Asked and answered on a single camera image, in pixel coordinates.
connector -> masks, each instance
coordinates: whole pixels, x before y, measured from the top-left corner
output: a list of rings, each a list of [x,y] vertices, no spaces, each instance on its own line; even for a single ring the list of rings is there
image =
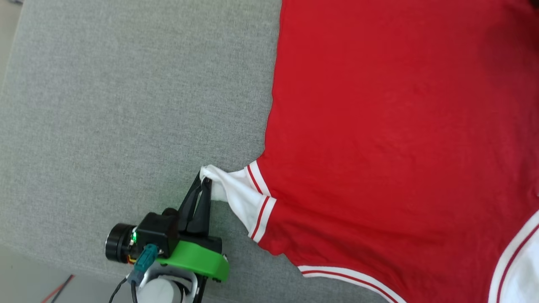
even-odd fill
[[[144,247],[144,251],[139,256],[135,263],[135,268],[127,276],[127,283],[135,282],[138,286],[144,279],[144,274],[150,268],[150,266],[155,262],[157,256],[159,255],[159,248],[154,244],[148,244]]]

green 3d-printed bracket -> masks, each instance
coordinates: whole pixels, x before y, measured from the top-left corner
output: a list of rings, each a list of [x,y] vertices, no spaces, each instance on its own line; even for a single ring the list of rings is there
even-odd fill
[[[157,261],[223,282],[229,278],[230,265],[222,254],[192,242],[180,241],[170,258]]]

gray upholstery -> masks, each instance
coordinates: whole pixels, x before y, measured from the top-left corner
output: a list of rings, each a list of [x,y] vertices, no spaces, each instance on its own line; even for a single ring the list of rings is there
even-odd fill
[[[202,165],[237,170],[264,148],[280,0],[32,0],[0,95],[0,241],[118,281],[118,222],[178,206]],[[227,204],[227,283],[205,302],[383,302],[303,278],[247,237]]]

